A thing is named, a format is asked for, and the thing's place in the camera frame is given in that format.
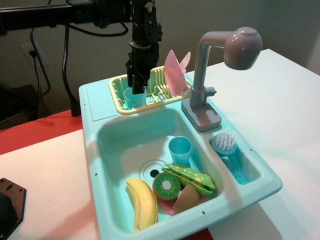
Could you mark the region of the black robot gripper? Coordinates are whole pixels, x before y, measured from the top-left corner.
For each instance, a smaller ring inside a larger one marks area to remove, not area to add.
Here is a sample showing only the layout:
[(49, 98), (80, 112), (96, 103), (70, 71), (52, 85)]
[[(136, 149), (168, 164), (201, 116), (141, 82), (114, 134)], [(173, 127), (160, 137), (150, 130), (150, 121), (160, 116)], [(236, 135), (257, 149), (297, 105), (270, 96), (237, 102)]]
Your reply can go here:
[(131, 52), (128, 53), (129, 59), (125, 64), (127, 84), (134, 95), (143, 94), (148, 88), (151, 70), (159, 61), (159, 44), (142, 46), (130, 41), (129, 45)]

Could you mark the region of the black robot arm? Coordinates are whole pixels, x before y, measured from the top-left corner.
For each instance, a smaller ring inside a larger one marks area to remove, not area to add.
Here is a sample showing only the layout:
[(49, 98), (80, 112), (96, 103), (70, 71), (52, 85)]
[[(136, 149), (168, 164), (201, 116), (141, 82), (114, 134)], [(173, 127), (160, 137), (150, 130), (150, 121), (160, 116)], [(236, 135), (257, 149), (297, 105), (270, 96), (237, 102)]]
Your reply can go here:
[(153, 0), (69, 0), (63, 5), (7, 7), (0, 10), (0, 34), (8, 31), (67, 24), (93, 23), (104, 29), (110, 24), (132, 23), (131, 52), (126, 63), (128, 86), (133, 94), (148, 87), (151, 69), (159, 61), (162, 26)]

